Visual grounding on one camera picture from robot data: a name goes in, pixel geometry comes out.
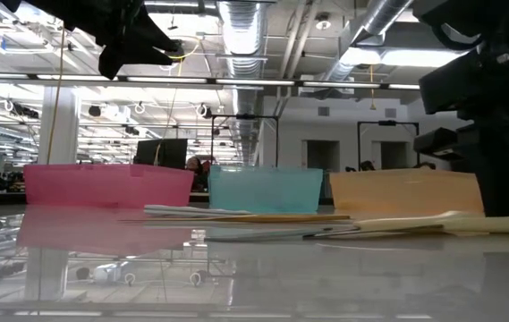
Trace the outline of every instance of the ceiling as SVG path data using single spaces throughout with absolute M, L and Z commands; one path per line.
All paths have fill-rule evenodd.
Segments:
M 331 27 L 327 30 L 310 28 L 308 40 L 305 43 L 303 55 L 298 64 L 294 78 L 302 75 L 319 76 L 325 72 L 335 60 L 338 52 L 338 38 L 344 29 L 346 22 L 354 19 L 356 15 L 365 10 L 363 1 L 327 0 L 318 4 L 318 13 L 329 13 Z M 280 0 L 271 4 L 267 9 L 267 35 L 265 37 L 264 55 L 267 59 L 264 65 L 264 79 L 277 77 L 283 60 L 284 51 L 287 45 L 287 31 L 289 17 L 293 16 L 298 6 L 297 0 Z M 183 76 L 183 77 L 228 77 L 226 59 L 220 57 L 225 53 L 225 44 L 221 37 L 222 22 L 215 16 L 152 13 L 152 20 L 156 25 L 165 31 L 170 38 L 183 40 L 188 56 L 182 65 L 173 67 L 156 65 L 129 65 L 124 66 L 119 72 L 120 75 L 145 75 L 145 76 Z M 24 5 L 16 14 L 9 13 L 0 4 L 0 72 L 17 73 L 45 73 L 58 74 L 59 72 L 59 50 L 61 47 L 61 22 L 40 10 Z M 414 32 L 425 32 L 424 26 L 412 18 L 411 12 L 407 11 L 399 19 L 390 31 L 387 32 L 387 39 L 403 38 L 403 48 L 415 44 L 405 44 L 411 40 L 407 35 L 415 35 Z M 431 39 L 418 44 L 421 47 L 434 48 L 435 41 Z M 390 47 L 400 47 L 400 43 L 393 42 Z M 94 38 L 75 30 L 66 34 L 64 50 L 65 74 L 98 74 L 98 55 L 101 47 L 95 44 Z M 356 81 L 375 82 L 398 82 L 403 84 L 416 84 L 420 76 L 431 71 L 433 68 L 390 66 L 378 64 L 369 68 L 355 68 L 351 77 Z M 110 122 L 118 121 L 113 118 L 92 117 L 89 115 L 91 106 L 102 106 L 104 108 L 116 107 L 131 110 L 130 121 L 134 123 L 167 123 L 185 124 L 187 129 L 181 127 L 175 130 L 148 129 L 152 133 L 140 134 L 139 137 L 125 133 L 122 127 L 81 127 L 79 153 L 83 159 L 101 159 L 107 162 L 128 162 L 136 149 L 136 142 L 145 138 L 156 137 L 188 137 L 193 144 L 194 150 L 189 155 L 207 154 L 209 148 L 209 129 L 192 129 L 192 125 L 210 125 L 197 115 L 197 107 L 202 104 L 212 108 L 217 114 L 233 114 L 233 91 L 230 88 L 220 87 L 217 89 L 192 89 L 192 88 L 114 88 L 104 86 L 76 86 L 75 92 L 81 97 L 83 105 L 81 109 L 81 120 L 85 122 Z M 275 95 L 275 91 L 266 89 L 266 95 Z M 369 97 L 369 90 L 356 90 L 353 98 Z M 386 91 L 378 94 L 380 98 L 411 99 L 411 92 L 400 90 Z M 5 84 L 0 83 L 0 121 L 22 121 L 21 116 L 10 114 L 6 110 L 6 100 L 18 102 L 41 114 L 43 99 L 43 88 L 40 85 Z M 172 109 L 172 118 L 167 121 L 169 111 Z M 303 121 L 303 117 L 293 114 L 293 119 Z M 34 121 L 23 116 L 24 121 Z M 17 133 L 26 140 L 20 140 L 18 145 L 25 145 L 29 148 L 29 154 L 14 163 L 26 163 L 35 161 L 37 147 L 34 141 L 38 141 L 38 124 L 6 125 L 0 128 L 1 131 Z M 233 140 L 236 133 L 232 130 L 223 130 L 220 134 L 220 142 L 228 143 L 219 147 L 220 161 L 227 163 L 240 163 L 240 153 L 236 151 Z M 0 136 L 0 146 L 5 152 L 15 149 L 15 143 L 11 139 Z M 121 142 L 120 148 L 113 148 L 113 145 Z

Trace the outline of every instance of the white column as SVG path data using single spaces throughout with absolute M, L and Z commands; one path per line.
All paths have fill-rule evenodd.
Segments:
M 56 88 L 45 88 L 39 131 L 38 163 L 47 164 L 49 137 L 54 125 L 50 165 L 75 164 L 81 100 L 73 89 L 61 88 L 57 117 Z M 28 249 L 25 299 L 26 301 L 57 301 L 62 299 L 67 285 L 67 258 L 65 250 Z
M 41 129 L 39 130 L 38 163 L 41 165 L 47 163 L 49 138 L 51 136 L 54 120 L 56 93 L 57 88 L 45 88 L 44 91 Z M 50 165 L 75 164 L 80 112 L 81 99 L 75 96 L 73 89 L 61 88 L 51 144 Z
M 67 258 L 65 250 L 28 249 L 26 301 L 58 301 L 63 298 L 67 285 Z

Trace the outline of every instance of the wall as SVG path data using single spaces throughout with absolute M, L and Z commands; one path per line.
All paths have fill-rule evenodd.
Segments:
M 276 100 L 266 97 L 266 114 L 274 110 Z M 468 124 L 456 118 L 455 114 L 444 113 L 425 115 L 422 101 L 419 99 L 409 106 L 401 106 L 396 99 L 380 99 L 378 110 L 371 111 L 371 100 L 354 102 L 353 100 L 326 100 L 293 97 L 286 109 L 279 126 L 279 165 L 302 166 L 302 142 L 304 140 L 332 140 L 340 142 L 340 168 L 346 166 L 358 168 L 357 121 L 384 120 L 381 114 L 387 107 L 398 109 L 398 120 L 419 122 L 420 134 L 434 131 L 439 127 L 451 130 Z M 317 116 L 318 106 L 330 106 L 330 117 Z M 276 156 L 276 133 L 263 125 L 260 134 L 259 164 L 274 166 Z M 378 151 L 379 141 L 408 143 L 409 166 L 417 164 L 417 154 L 413 151 L 415 129 L 412 126 L 382 127 L 375 124 L 361 126 L 361 161 L 370 160 L 376 168 L 381 168 L 381 154 Z M 421 161 L 436 163 L 439 168 L 447 169 L 448 164 L 430 157 L 421 156 Z
M 260 165 L 274 165 L 276 141 L 268 127 L 263 130 L 260 149 Z M 375 141 L 408 142 L 412 146 L 414 131 L 409 132 L 402 126 L 381 127 L 362 125 L 361 128 L 361 161 L 371 160 L 376 167 L 381 166 L 381 159 L 373 151 Z M 319 123 L 283 123 L 280 125 L 280 166 L 302 166 L 302 142 L 304 140 L 331 140 L 340 142 L 340 168 L 350 166 L 358 168 L 357 123 L 346 125 L 327 125 Z M 410 166 L 415 165 L 415 154 L 408 157 Z

